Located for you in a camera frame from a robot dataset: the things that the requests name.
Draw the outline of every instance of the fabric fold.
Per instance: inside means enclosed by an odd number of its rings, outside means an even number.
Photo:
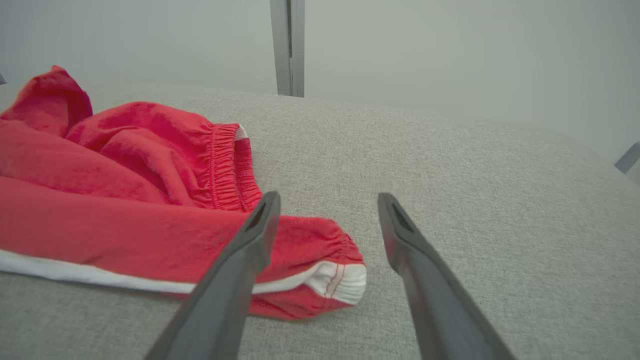
[[[189,293],[261,197],[239,124],[150,102],[93,115],[59,67],[0,114],[0,271]],[[256,282],[250,312],[294,320],[357,304],[366,267],[335,222],[281,216]]]

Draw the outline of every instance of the red fabric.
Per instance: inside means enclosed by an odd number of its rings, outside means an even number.
[[[54,66],[0,115],[0,249],[198,282],[262,197],[238,128],[148,102],[92,115]],[[320,260],[363,263],[335,222],[282,216],[257,282]],[[254,295],[250,312],[292,320],[344,306],[301,285]]]

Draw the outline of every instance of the white stripe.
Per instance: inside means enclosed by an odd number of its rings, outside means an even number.
[[[238,140],[242,140],[242,139],[246,139],[248,138],[249,135],[246,134],[246,130],[244,130],[244,128],[242,127],[242,125],[240,125],[240,127],[238,128],[238,130],[236,130],[236,137],[234,138],[234,141],[238,141]]]
[[[0,250],[0,271],[34,275],[51,280],[85,282],[165,293],[191,293],[195,284],[145,279],[122,275],[91,265],[36,258]],[[253,287],[254,294],[287,291],[302,284],[322,297],[333,298],[347,304],[357,304],[367,285],[367,268],[363,264],[340,265],[319,261],[304,272],[284,279],[263,282]]]

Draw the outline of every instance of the couch cushion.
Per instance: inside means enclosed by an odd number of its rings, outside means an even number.
[[[15,89],[0,86],[0,106]],[[155,101],[252,139],[282,213],[332,218],[367,291],[302,322],[247,319],[242,356],[417,357],[376,194],[391,192],[520,358],[640,354],[640,188],[564,136],[517,124],[151,84],[84,86],[94,112]],[[0,357],[142,356],[178,308],[161,295],[0,274]]]

